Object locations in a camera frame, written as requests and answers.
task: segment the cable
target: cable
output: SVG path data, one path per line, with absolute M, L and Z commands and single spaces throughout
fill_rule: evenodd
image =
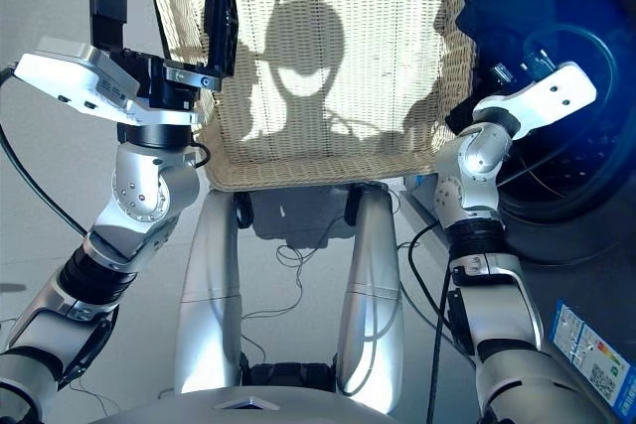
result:
M 13 67 L 7 67 L 0 71 L 0 86 L 2 86 L 5 81 L 13 76 L 14 70 L 15 69 Z M 11 147 L 7 136 L 4 134 L 4 130 L 2 129 L 1 124 L 0 144 L 2 145 L 2 149 L 7 155 L 7 158 L 9 159 L 11 165 L 15 168 L 22 179 L 24 179 L 27 185 L 33 190 L 33 192 L 36 193 L 36 196 L 38 196 L 47 206 L 49 206 L 49 208 L 51 208 L 51 210 L 55 212 L 64 222 L 66 222 L 75 232 L 84 237 L 87 234 L 86 230 L 81 225 L 79 225 L 70 215 L 68 215 L 60 206 L 58 206 L 27 172 L 26 168 L 22 165 L 22 163 L 18 159 L 18 156 L 16 156 L 15 151 Z
M 399 282 L 399 289 L 401 290 L 402 295 L 406 298 L 406 301 L 408 302 L 408 304 L 410 305 L 410 307 L 413 309 L 413 311 L 427 324 L 429 325 L 431 328 L 433 328 L 434 330 L 436 329 L 436 326 L 434 323 L 432 323 L 430 320 L 428 320 L 428 318 L 426 318 L 426 316 L 421 313 L 421 311 L 417 308 L 417 306 L 413 303 L 412 299 L 410 298 L 410 296 L 408 295 L 408 293 L 406 292 L 406 289 L 404 288 L 404 284 Z M 470 367 L 472 367 L 473 369 L 475 369 L 477 366 L 475 365 L 475 361 L 472 360 L 472 358 L 466 354 L 464 352 L 464 350 L 462 348 L 460 348 L 458 345 L 455 344 L 455 341 L 453 341 L 451 338 L 449 338 L 446 334 L 442 333 L 441 337 L 452 347 L 454 347 L 458 353 L 460 353 L 462 355 L 462 357 L 464 359 L 466 359 L 466 362 L 468 362 L 468 364 L 470 364 Z
M 327 234 L 329 233 L 329 231 L 331 230 L 331 228 L 336 224 L 336 222 L 340 219 L 344 218 L 342 215 L 339 215 L 337 217 L 334 217 L 331 222 L 329 222 L 329 224 L 327 225 L 327 228 L 325 229 L 325 231 L 323 232 L 323 234 L 320 236 L 320 238 L 318 239 L 318 245 L 320 245 L 320 243 L 325 239 L 325 237 L 327 236 Z M 295 256 L 290 256 L 287 255 L 285 253 L 283 253 L 283 250 L 288 249 L 291 250 L 291 252 L 295 255 Z M 314 254 L 319 250 L 319 246 L 316 246 L 316 248 L 312 249 L 310 252 L 308 252 L 307 254 L 303 254 L 300 250 L 298 250 L 297 248 L 294 247 L 290 247 L 287 244 L 283 244 L 283 245 L 279 245 L 278 247 L 276 247 L 276 260 L 278 261 L 278 263 L 280 265 L 282 265 L 283 267 L 286 268 L 292 268 L 296 270 L 296 287 L 298 287 L 298 290 L 300 291 L 300 293 L 298 294 L 298 298 L 296 299 L 296 301 L 285 308 L 281 308 L 278 310 L 258 310 L 255 312 L 250 312 L 247 313 L 245 315 L 243 315 L 241 317 L 242 320 L 253 320 L 253 319 L 257 319 L 257 318 L 277 318 L 280 317 L 286 313 L 291 312 L 293 309 L 295 309 L 298 305 L 300 305 L 300 302 L 302 301 L 302 297 L 304 294 L 304 288 L 302 285 L 302 281 L 300 280 L 300 275 L 302 273 L 302 267 L 303 265 L 305 265 L 310 259 L 311 257 L 314 256 Z M 264 347 L 262 347 L 261 345 L 259 345 L 256 341 L 248 338 L 247 336 L 245 336 L 244 334 L 241 334 L 241 337 L 246 340 L 248 343 L 252 344 L 254 347 L 256 347 L 260 353 L 262 354 L 262 362 L 266 362 L 267 361 L 267 352 L 265 351 Z
M 164 395 L 164 394 L 166 394 L 166 393 L 168 393 L 168 392 L 170 392 L 170 391 L 174 392 L 174 390 L 175 390 L 175 388 L 174 388 L 174 387 L 166 387 L 165 389 L 162 389 L 161 391 L 159 391 L 159 392 L 157 393 L 157 400 L 159 400 L 159 401 L 160 401 L 160 400 L 163 398 L 163 395 Z
M 446 267 L 444 283 L 441 286 L 441 299 L 439 300 L 439 310 L 444 313 L 446 309 L 446 295 L 450 285 L 450 267 Z M 435 397 L 437 395 L 437 377 L 439 375 L 439 353 L 441 350 L 441 331 L 443 326 L 443 315 L 437 317 L 437 327 L 435 328 L 435 344 L 433 345 L 433 366 L 430 371 L 430 388 L 428 390 L 428 409 L 426 411 L 426 424 L 433 424 L 435 413 Z
M 246 337 L 243 333 L 240 334 L 240 337 L 243 338 L 246 342 L 251 343 L 252 345 L 254 345 L 254 347 L 257 348 L 260 351 L 260 353 L 262 354 L 262 361 L 260 363 L 261 364 L 265 364 L 267 362 L 267 352 L 265 351 L 265 348 L 263 348 L 261 345 L 259 345 L 254 340 Z
M 521 154 L 519 154 L 519 151 L 517 151 L 517 157 L 519 158 L 519 161 L 521 161 L 521 165 L 522 165 L 524 168 L 526 168 L 526 169 L 527 169 L 527 168 L 528 168 L 528 165 L 526 164 L 526 160 L 524 159 L 524 157 L 523 157 Z M 565 196 L 564 196 L 563 194 L 561 194 L 559 191 L 557 191 L 556 189 L 551 188 L 551 187 L 550 187 L 550 186 L 548 186 L 546 183 L 544 183 L 544 182 L 543 182 L 543 181 L 539 178 L 539 176 L 537 176 L 537 175 L 535 174 L 535 172 L 534 172 L 534 171 L 532 171 L 532 170 L 528 170 L 528 174 L 530 174 L 530 176 L 531 176 L 531 177 L 535 180 L 535 182 L 536 182 L 537 184 L 539 184 L 542 188 L 544 188 L 544 189 L 545 189 L 546 191 L 548 191 L 549 193 L 551 193 L 551 194 L 553 194 L 553 195 L 555 195 L 555 196 L 557 196 L 558 198 L 561 198 L 561 199 L 565 198 Z
M 199 143 L 197 141 L 192 141 L 190 143 L 190 146 L 192 146 L 194 148 L 202 149 L 203 152 L 206 153 L 206 157 L 195 164 L 195 169 L 198 169 L 198 168 L 200 168 L 202 166 L 205 166 L 206 164 L 208 164 L 210 162 L 210 158 L 212 158 L 212 153 L 210 152 L 210 149 L 208 149 L 208 146 L 206 146 L 203 143 Z
M 395 211 L 393 211 L 393 215 L 395 215 L 401 209 L 401 199 L 399 198 L 399 194 L 391 188 L 389 188 L 389 194 L 391 194 L 394 198 L 396 198 L 396 201 L 397 201 L 397 208 Z
M 108 396 L 104 396 L 104 395 L 102 395 L 102 394 L 98 394 L 98 393 L 96 393 L 96 392 L 89 391 L 89 390 L 88 390 L 88 389 L 86 389 L 86 388 L 84 387 L 84 385 L 81 383 L 81 378 L 80 378 L 80 379 L 78 379 L 78 386 L 79 386 L 79 388 L 73 387 L 73 383 L 72 383 L 72 382 L 69 384 L 69 388 L 70 388 L 70 389 L 72 389 L 73 391 L 81 392 L 81 393 L 88 394 L 88 395 L 90 395 L 90 396 L 94 397 L 94 398 L 95 398 L 95 399 L 99 402 L 99 405 L 101 406 L 101 410 L 103 411 L 103 413 L 104 413 L 104 415 L 105 415 L 106 417 L 108 417 L 108 416 L 109 416 L 109 414 L 108 414 L 108 412 L 106 411 L 106 406 L 105 406 L 105 405 L 104 405 L 104 403 L 103 403 L 103 399 L 105 399 L 106 401 L 108 401 L 108 402 L 110 402 L 112 405 L 114 405 L 114 407 L 116 407 L 116 408 L 117 408 L 117 412 L 121 412 L 121 407 L 119 407 L 119 404 L 117 404 L 117 402 L 116 402 L 115 400 L 113 400 L 113 399 L 109 398 Z
M 603 56 L 605 57 L 605 60 L 607 61 L 607 66 L 609 68 L 609 82 L 607 85 L 607 90 L 605 92 L 605 97 L 603 98 L 603 101 L 600 104 L 600 107 L 597 108 L 596 114 L 594 114 L 594 116 L 590 119 L 590 121 L 587 122 L 585 127 L 581 128 L 574 136 L 569 138 L 569 140 L 565 141 L 561 146 L 554 149 L 552 152 L 544 156 L 542 159 L 534 162 L 530 166 L 522 169 L 521 171 L 517 173 L 512 174 L 508 178 L 497 183 L 497 187 L 504 186 L 505 184 L 508 184 L 511 181 L 514 181 L 524 176 L 526 173 L 529 173 L 530 171 L 537 169 L 539 166 L 542 166 L 547 161 L 554 159 L 556 156 L 561 154 L 567 148 L 572 146 L 584 134 L 586 134 L 589 131 L 589 129 L 596 123 L 596 121 L 600 117 L 600 114 L 603 112 L 603 110 L 605 109 L 605 106 L 609 102 L 610 97 L 614 93 L 616 78 L 618 76 L 618 64 L 616 63 L 616 59 L 614 58 L 614 55 L 609 50 L 609 47 L 607 47 L 607 44 L 605 44 L 605 42 L 603 42 L 596 34 L 591 32 L 590 30 L 587 30 L 583 27 L 579 27 L 576 25 L 571 25 L 571 24 L 554 24 L 549 27 L 546 27 L 545 29 L 534 31 L 524 41 L 524 54 L 527 54 L 531 50 L 532 42 L 535 42 L 538 37 L 548 32 L 568 32 L 571 34 L 579 35 L 580 37 L 588 39 L 603 53 Z
M 430 304 L 430 308 L 432 308 L 435 314 L 437 315 L 437 317 L 441 319 L 444 326 L 450 330 L 450 323 L 448 323 L 448 320 L 446 320 L 446 318 L 443 316 L 439 308 L 437 308 L 437 304 L 435 303 L 435 300 L 433 300 L 433 297 L 430 295 L 428 288 L 426 288 L 426 284 L 424 283 L 421 276 L 419 275 L 419 272 L 417 271 L 417 267 L 415 267 L 415 262 L 413 261 L 413 250 L 415 249 L 415 245 L 417 244 L 417 241 L 425 233 L 434 229 L 438 225 L 439 225 L 439 220 L 436 220 L 434 223 L 426 226 L 415 235 L 413 240 L 410 242 L 410 245 L 408 246 L 408 265 L 410 266 L 410 270 L 413 272 L 413 275 L 415 276 L 415 279 L 417 280 L 417 283 L 419 284 L 419 288 L 421 288 L 421 291 L 424 292 L 424 295 L 426 296 L 426 299 L 428 300 L 428 303 Z

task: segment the label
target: label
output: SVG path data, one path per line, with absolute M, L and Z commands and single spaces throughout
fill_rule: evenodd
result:
M 636 368 L 562 301 L 550 340 L 623 422 L 636 419 Z

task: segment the silver robot arm segment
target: silver robot arm segment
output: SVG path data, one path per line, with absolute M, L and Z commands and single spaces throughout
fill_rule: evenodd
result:
M 56 391 L 81 376 L 108 340 L 123 292 L 168 240 L 199 193 L 195 154 L 120 144 L 112 197 L 69 261 L 21 315 L 0 354 L 11 415 L 39 422 Z
M 600 423 L 565 371 L 542 353 L 539 313 L 497 213 L 496 177 L 513 139 L 591 103 L 585 73 L 563 64 L 511 96 L 482 100 L 473 125 L 437 155 L 434 205 L 449 242 L 453 336 L 477 354 L 482 424 Z

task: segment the wicker basket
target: wicker basket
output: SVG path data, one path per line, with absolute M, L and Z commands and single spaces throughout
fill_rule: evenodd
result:
M 156 0 L 174 60 L 205 62 L 205 0 Z M 202 94 L 207 172 L 226 191 L 430 172 L 470 92 L 463 0 L 237 0 L 238 52 Z

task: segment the black wire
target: black wire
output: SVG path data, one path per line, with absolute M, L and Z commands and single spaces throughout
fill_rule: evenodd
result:
M 544 156 L 542 159 L 535 161 L 533 164 L 531 164 L 527 168 L 524 168 L 521 171 L 514 173 L 511 176 L 498 182 L 497 183 L 498 187 L 501 187 L 505 184 L 510 183 L 511 181 L 514 181 L 524 176 L 526 173 L 529 173 L 530 171 L 537 169 L 539 166 L 542 166 L 547 161 L 551 161 L 556 156 L 564 152 L 567 148 L 572 146 L 580 138 L 582 138 L 583 135 L 587 134 L 589 129 L 593 127 L 596 124 L 596 121 L 600 118 L 601 113 L 605 109 L 605 106 L 609 102 L 609 99 L 614 92 L 616 78 L 618 76 L 618 64 L 616 63 L 616 59 L 614 58 L 614 55 L 612 54 L 611 50 L 609 50 L 609 47 L 607 47 L 607 44 L 605 44 L 605 42 L 603 42 L 600 39 L 600 37 L 598 37 L 596 34 L 591 32 L 590 30 L 587 30 L 585 28 L 582 28 L 576 25 L 570 25 L 570 24 L 551 25 L 549 27 L 546 27 L 545 29 L 537 30 L 528 36 L 528 38 L 524 41 L 524 53 L 528 53 L 530 51 L 531 43 L 535 42 L 537 37 L 544 35 L 545 33 L 548 33 L 548 32 L 569 32 L 571 34 L 579 35 L 580 37 L 588 39 L 603 53 L 603 56 L 605 57 L 605 60 L 607 61 L 607 66 L 609 68 L 609 83 L 607 85 L 605 97 L 603 98 L 603 101 L 600 104 L 600 106 L 596 109 L 596 113 L 586 123 L 585 127 L 580 128 L 578 132 L 575 135 L 573 135 L 569 140 L 565 141 L 561 146 L 554 149 L 552 152 Z
M 10 77 L 13 76 L 14 69 L 7 67 L 0 71 L 0 86 L 4 84 Z M 15 168 L 18 174 L 24 179 L 27 185 L 53 212 L 55 212 L 64 222 L 66 222 L 75 232 L 81 236 L 86 235 L 86 230 L 79 225 L 70 215 L 68 215 L 60 206 L 58 206 L 53 199 L 51 199 L 47 193 L 45 193 L 38 183 L 31 177 L 26 168 L 22 165 L 15 151 L 11 147 L 7 136 L 4 134 L 2 124 L 0 124 L 0 144 L 4 150 L 11 165 Z
M 206 153 L 206 157 L 195 164 L 195 169 L 198 169 L 198 168 L 200 168 L 202 166 L 205 166 L 206 164 L 208 164 L 210 162 L 210 158 L 212 157 L 212 153 L 210 152 L 210 149 L 208 149 L 208 146 L 206 146 L 203 143 L 199 143 L 197 141 L 192 141 L 190 143 L 190 146 L 192 146 L 194 148 L 199 148 L 199 149 L 203 150 L 204 153 Z
M 444 283 L 441 287 L 441 298 L 439 300 L 439 310 L 444 313 L 446 309 L 446 294 L 450 285 L 450 267 L 446 267 Z M 428 409 L 426 411 L 426 424 L 433 424 L 435 414 L 435 397 L 437 395 L 437 377 L 439 376 L 439 353 L 441 350 L 441 331 L 443 327 L 443 315 L 437 317 L 437 327 L 435 328 L 435 344 L 433 346 L 433 365 L 430 371 L 430 388 L 428 390 Z
M 424 292 L 424 295 L 426 296 L 426 299 L 428 300 L 428 303 L 430 304 L 430 308 L 432 308 L 433 311 L 435 312 L 435 314 L 437 315 L 437 317 L 441 319 L 443 325 L 450 330 L 450 323 L 448 323 L 448 320 L 446 320 L 446 318 L 443 316 L 443 314 L 441 313 L 439 308 L 437 308 L 437 304 L 435 303 L 435 300 L 430 295 L 430 292 L 428 291 L 428 288 L 426 287 L 426 284 L 422 280 L 421 275 L 419 275 L 419 272 L 417 271 L 417 267 L 415 267 L 415 262 L 413 261 L 413 250 L 415 249 L 415 245 L 417 244 L 417 241 L 425 233 L 427 233 L 430 230 L 434 229 L 438 225 L 439 225 L 439 220 L 436 220 L 431 225 L 428 225 L 425 228 L 423 228 L 413 238 L 413 240 L 410 242 L 410 245 L 408 246 L 408 265 L 410 266 L 410 270 L 413 272 L 413 275 L 415 276 L 415 279 L 417 280 L 417 283 L 419 284 L 419 288 L 421 288 L 421 291 Z
M 265 351 L 265 348 L 263 348 L 261 345 L 259 345 L 257 342 L 255 342 L 251 338 L 246 337 L 243 333 L 240 334 L 240 337 L 243 338 L 246 342 L 254 345 L 254 347 L 260 351 L 260 353 L 262 354 L 262 361 L 260 363 L 265 364 L 267 362 L 267 352 Z
M 88 394 L 89 396 L 94 397 L 94 398 L 95 398 L 95 399 L 99 402 L 99 405 L 101 406 L 101 410 L 103 411 L 103 413 L 104 413 L 104 415 L 105 415 L 106 417 L 107 417 L 109 414 L 108 414 L 108 412 L 106 411 L 106 406 L 105 406 L 105 405 L 104 405 L 104 403 L 103 403 L 103 399 L 105 399 L 105 400 L 107 400 L 108 402 L 110 402 L 111 404 L 113 404 L 113 405 L 114 405 L 114 407 L 116 407 L 116 408 L 117 408 L 117 411 L 118 411 L 118 412 L 121 412 L 121 407 L 119 406 L 119 404 L 117 404 L 117 402 L 116 402 L 114 399 L 111 399 L 111 398 L 109 398 L 108 396 L 104 396 L 104 395 L 102 395 L 102 394 L 98 394 L 98 393 L 96 393 L 96 392 L 89 391 L 89 390 L 88 390 L 88 389 L 86 389 L 86 388 L 85 388 L 85 386 L 82 384 L 82 382 L 81 382 L 81 378 L 80 378 L 80 379 L 78 379 L 78 386 L 79 386 L 79 388 L 73 387 L 73 383 L 72 383 L 72 382 L 69 384 L 69 388 L 70 388 L 70 389 L 72 389 L 73 391 L 81 392 L 81 393 Z
M 399 210 L 401 209 L 401 199 L 399 198 L 399 194 L 397 192 L 395 192 L 393 189 L 389 188 L 389 194 L 391 194 L 394 198 L 396 198 L 397 201 L 397 207 L 396 210 L 393 211 L 393 215 L 397 214 L 399 212 Z
M 327 236 L 327 234 L 329 233 L 331 228 L 336 224 L 336 222 L 338 220 L 342 219 L 342 218 L 343 217 L 341 215 L 339 215 L 337 217 L 334 217 L 331 220 L 331 222 L 329 222 L 329 224 L 327 225 L 327 228 L 325 229 L 323 234 L 318 239 L 318 245 L 320 245 L 320 243 L 325 239 L 325 237 Z M 289 255 L 286 255 L 285 253 L 283 253 L 284 249 L 291 250 L 294 253 L 295 256 L 292 257 L 292 256 L 289 256 Z M 282 265 L 283 267 L 293 268 L 293 269 L 296 270 L 296 287 L 298 287 L 298 289 L 300 290 L 300 293 L 298 294 L 298 298 L 289 307 L 281 308 L 281 309 L 278 309 L 278 310 L 258 310 L 258 311 L 255 311 L 255 312 L 247 313 L 247 314 L 243 315 L 240 318 L 242 320 L 252 320 L 252 319 L 258 319 L 258 318 L 277 318 L 277 317 L 280 317 L 280 316 L 282 316 L 282 315 L 284 315 L 286 313 L 291 312 L 298 305 L 300 305 L 300 302 L 302 301 L 303 294 L 304 294 L 304 288 L 303 288 L 303 285 L 302 285 L 302 281 L 300 280 L 300 275 L 302 273 L 302 267 L 303 267 L 303 265 L 305 265 L 311 259 L 311 257 L 314 256 L 314 254 L 319 249 L 320 248 L 318 246 L 316 246 L 316 248 L 312 249 L 307 254 L 303 254 L 297 248 L 290 247 L 289 245 L 286 245 L 286 244 L 279 245 L 278 247 L 276 247 L 276 260 L 278 261 L 278 263 L 280 265 Z M 292 263 L 291 264 L 285 263 L 284 260 L 291 261 Z M 246 337 L 244 334 L 241 334 L 241 336 L 242 336 L 242 338 L 244 340 L 246 340 L 248 343 L 251 343 L 252 345 L 254 345 L 261 352 L 261 354 L 262 354 L 262 362 L 266 362 L 267 361 L 267 352 L 265 351 L 264 347 L 259 345 L 256 341 Z
M 408 295 L 408 293 L 406 292 L 406 289 L 404 288 L 404 284 L 399 282 L 399 289 L 401 290 L 402 295 L 406 298 L 406 301 L 408 302 L 408 304 L 410 305 L 410 307 L 413 309 L 413 311 L 427 324 L 429 325 L 431 328 L 433 328 L 434 330 L 436 329 L 436 326 L 434 323 L 432 323 L 430 320 L 428 320 L 428 318 L 426 318 L 426 316 L 417 308 L 417 306 L 414 304 L 414 302 L 412 301 L 412 299 L 410 298 L 410 296 Z M 444 333 L 441 334 L 441 337 L 444 338 L 444 340 L 449 343 L 452 347 L 455 348 L 455 350 L 462 355 L 462 357 L 464 359 L 466 359 L 466 361 L 468 362 L 468 364 L 470 364 L 470 367 L 472 367 L 473 369 L 475 369 L 477 366 L 475 365 L 475 361 L 472 360 L 472 358 L 466 354 L 466 352 L 460 348 L 458 345 L 455 344 L 455 341 L 453 341 L 451 338 L 448 338 Z
M 164 394 L 166 394 L 166 393 L 168 393 L 168 392 L 170 392 L 170 391 L 173 391 L 173 392 L 174 392 L 174 390 L 175 390 L 175 388 L 174 388 L 174 387 L 166 387 L 165 389 L 162 389 L 161 391 L 159 391 L 159 392 L 157 393 L 157 400 L 159 400 L 159 401 L 160 401 L 161 399 L 163 399 L 163 395 L 164 395 Z

